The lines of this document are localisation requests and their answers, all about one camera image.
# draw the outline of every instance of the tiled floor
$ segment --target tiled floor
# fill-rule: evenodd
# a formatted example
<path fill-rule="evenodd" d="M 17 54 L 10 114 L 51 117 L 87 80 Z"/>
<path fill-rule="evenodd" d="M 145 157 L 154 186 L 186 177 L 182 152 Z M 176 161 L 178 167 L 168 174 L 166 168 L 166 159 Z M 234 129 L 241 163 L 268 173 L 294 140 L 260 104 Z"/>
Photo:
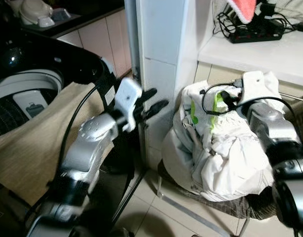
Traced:
<path fill-rule="evenodd" d="M 125 207 L 115 227 L 125 227 L 136 237 L 202 237 L 220 236 L 217 232 L 191 218 L 155 195 L 157 174 L 148 171 Z M 244 220 L 204 206 L 185 197 L 163 183 L 165 196 L 222 228 L 230 235 L 237 235 Z M 293 231 L 284 227 L 276 217 L 263 221 L 251 220 L 244 237 L 293 236 Z"/>

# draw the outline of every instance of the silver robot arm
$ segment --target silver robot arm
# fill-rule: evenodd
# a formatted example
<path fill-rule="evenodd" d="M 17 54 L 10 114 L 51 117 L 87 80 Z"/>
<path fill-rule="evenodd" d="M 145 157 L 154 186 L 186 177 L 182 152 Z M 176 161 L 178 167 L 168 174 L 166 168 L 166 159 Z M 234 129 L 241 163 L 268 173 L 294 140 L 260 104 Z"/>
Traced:
<path fill-rule="evenodd" d="M 278 219 L 303 236 L 303 145 L 294 126 L 266 103 L 249 107 L 247 120 L 273 169 Z"/>
<path fill-rule="evenodd" d="M 163 100 L 143 112 L 143 103 L 155 94 L 156 90 L 151 89 L 142 95 L 135 81 L 123 79 L 115 96 L 114 110 L 81 125 L 27 237 L 71 236 L 98 182 L 105 149 L 120 133 L 132 131 L 136 122 L 144 122 L 168 104 Z"/>

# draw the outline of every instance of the metal stool leg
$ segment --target metal stool leg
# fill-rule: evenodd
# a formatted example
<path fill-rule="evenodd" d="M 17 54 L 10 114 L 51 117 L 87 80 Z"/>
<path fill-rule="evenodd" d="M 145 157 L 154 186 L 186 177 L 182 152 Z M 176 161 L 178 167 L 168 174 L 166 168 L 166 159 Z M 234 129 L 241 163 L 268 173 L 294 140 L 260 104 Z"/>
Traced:
<path fill-rule="evenodd" d="M 161 184 L 162 184 L 162 177 L 158 175 L 158 187 L 157 187 L 157 196 L 162 198 L 163 194 L 161 192 Z"/>
<path fill-rule="evenodd" d="M 245 230 L 247 229 L 247 226 L 248 226 L 249 222 L 250 222 L 250 217 L 248 217 L 248 218 L 245 220 L 245 223 L 244 223 L 244 225 L 242 226 L 241 231 L 240 231 L 238 237 L 242 237 L 242 236 L 244 235 L 244 232 L 245 232 Z"/>

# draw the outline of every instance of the beige cloth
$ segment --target beige cloth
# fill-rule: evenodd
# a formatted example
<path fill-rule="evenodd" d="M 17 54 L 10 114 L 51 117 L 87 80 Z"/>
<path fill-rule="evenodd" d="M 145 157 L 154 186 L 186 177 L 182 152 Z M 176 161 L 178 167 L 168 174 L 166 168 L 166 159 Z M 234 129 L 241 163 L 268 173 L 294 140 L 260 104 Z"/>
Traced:
<path fill-rule="evenodd" d="M 38 116 L 0 136 L 0 183 L 33 205 L 47 190 L 56 170 L 67 125 L 80 101 L 94 84 L 71 83 Z M 97 91 L 81 107 L 68 136 L 66 151 L 79 126 L 104 110 Z M 105 157 L 113 148 L 105 150 Z"/>

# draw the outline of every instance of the black cable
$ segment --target black cable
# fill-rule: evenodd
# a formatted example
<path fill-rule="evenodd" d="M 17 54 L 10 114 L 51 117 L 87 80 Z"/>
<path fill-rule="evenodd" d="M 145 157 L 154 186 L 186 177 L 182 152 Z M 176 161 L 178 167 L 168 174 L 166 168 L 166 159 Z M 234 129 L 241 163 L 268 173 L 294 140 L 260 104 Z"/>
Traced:
<path fill-rule="evenodd" d="M 283 14 L 281 14 L 281 13 L 279 13 L 279 12 L 275 12 L 274 14 L 282 16 L 282 17 L 284 18 L 284 20 L 285 20 L 287 23 L 289 23 L 289 25 L 292 27 L 292 29 L 293 29 L 294 31 L 296 30 L 296 28 L 295 28 L 295 27 L 291 24 L 291 22 L 285 17 L 285 15 L 283 15 Z"/>
<path fill-rule="evenodd" d="M 283 18 L 272 18 L 271 20 L 277 20 L 283 24 L 284 28 L 287 28 L 287 22 Z"/>
<path fill-rule="evenodd" d="M 220 13 L 217 15 L 217 17 L 219 17 L 219 15 L 220 15 L 221 13 L 227 12 L 228 9 L 229 9 L 229 4 L 226 3 L 224 10 L 223 10 L 222 12 L 220 12 Z M 214 28 L 213 28 L 213 34 L 214 34 L 214 35 L 217 34 L 218 32 L 221 32 L 221 31 L 222 31 L 222 30 L 219 30 L 219 31 L 217 31 L 217 32 L 214 32 L 214 31 L 215 31 L 215 28 L 216 28 L 215 20 L 213 20 L 213 24 L 214 24 Z"/>
<path fill-rule="evenodd" d="M 91 96 L 91 94 L 96 91 L 99 87 L 100 87 L 100 83 L 96 84 L 86 95 L 85 97 L 82 99 L 82 101 L 79 103 L 79 105 L 77 106 L 77 108 L 75 109 L 73 116 L 66 128 L 63 140 L 62 140 L 62 144 L 61 144 L 61 148 L 60 148 L 60 153 L 59 153 L 59 157 L 58 157 L 58 161 L 57 161 L 57 167 L 56 167 L 56 172 L 55 172 L 55 176 L 54 179 L 60 175 L 60 167 L 62 164 L 62 161 L 64 159 L 64 154 L 65 154 L 65 146 L 66 146 L 66 141 L 70 132 L 70 129 L 72 128 L 72 125 L 74 123 L 74 120 L 79 112 L 79 110 L 81 109 L 81 107 L 83 106 L 83 104 L 86 102 L 86 100 Z M 35 210 L 42 204 L 42 202 L 49 196 L 50 194 L 50 188 L 46 191 L 46 193 L 41 196 L 38 201 L 28 210 L 27 214 L 25 215 L 24 218 L 24 223 L 27 222 L 27 220 L 29 219 L 29 217 L 35 212 Z"/>
<path fill-rule="evenodd" d="M 217 34 L 219 32 L 222 32 L 225 38 L 229 38 L 229 34 L 233 33 L 237 29 L 245 29 L 247 31 L 250 31 L 250 29 L 247 27 L 247 25 L 236 25 L 232 19 L 225 14 L 224 12 L 221 12 L 217 15 L 217 20 L 220 25 L 220 30 L 215 32 L 215 24 L 213 29 L 213 34 Z"/>
<path fill-rule="evenodd" d="M 294 237 L 299 237 L 299 231 L 295 228 L 293 228 L 294 231 Z"/>
<path fill-rule="evenodd" d="M 57 167 L 56 167 L 56 173 L 55 173 L 55 177 L 59 175 L 60 172 L 60 167 L 61 167 L 61 163 L 64 159 L 64 154 L 65 154 L 65 146 L 66 146 L 66 141 L 70 132 L 70 129 L 72 128 L 73 122 L 79 112 L 79 110 L 81 109 L 81 107 L 83 106 L 83 104 L 86 102 L 86 100 L 91 96 L 91 94 L 93 92 L 95 92 L 99 87 L 101 86 L 100 83 L 96 84 L 86 95 L 85 97 L 82 99 L 82 101 L 79 103 L 79 105 L 77 106 L 77 108 L 75 109 L 75 112 L 71 118 L 71 120 L 69 121 L 69 124 L 66 128 L 63 140 L 62 140 L 62 144 L 61 144 L 61 149 L 59 152 L 59 158 L 58 158 L 58 162 L 57 162 Z"/>
<path fill-rule="evenodd" d="M 291 111 L 293 117 L 295 118 L 294 111 L 293 111 L 292 107 L 290 106 L 290 104 L 287 103 L 286 101 L 280 99 L 280 98 L 273 97 L 273 96 L 265 96 L 265 97 L 259 97 L 259 98 L 247 100 L 247 101 L 245 101 L 244 103 L 242 103 L 240 105 L 236 105 L 236 107 L 233 110 L 229 110 L 229 111 L 225 111 L 225 112 L 208 111 L 208 110 L 205 109 L 205 106 L 204 106 L 205 95 L 207 94 L 207 92 L 210 89 L 212 89 L 213 87 L 219 86 L 219 85 L 233 85 L 233 84 L 232 83 L 220 83 L 220 84 L 213 85 L 213 86 L 209 87 L 206 90 L 205 94 L 202 97 L 202 108 L 205 111 L 205 113 L 207 113 L 209 115 L 214 115 L 214 116 L 224 115 L 224 114 L 227 114 L 230 111 L 237 110 L 238 108 L 240 108 L 240 107 L 242 107 L 244 105 L 251 104 L 252 102 L 257 101 L 257 100 L 276 100 L 276 101 L 279 101 L 279 102 L 283 103 Z"/>
<path fill-rule="evenodd" d="M 204 106 L 204 98 L 205 98 L 205 95 L 209 92 L 210 89 L 216 87 L 216 86 L 221 86 L 221 85 L 233 85 L 232 83 L 219 83 L 219 84 L 216 84 L 216 85 L 212 85 L 210 86 L 209 88 L 207 88 L 207 90 L 205 90 L 205 92 L 203 93 L 203 97 L 202 97 L 202 109 L 204 110 L 205 113 L 207 113 L 208 115 L 220 115 L 219 112 L 215 112 L 215 111 L 208 111 L 205 109 L 205 106 Z"/>

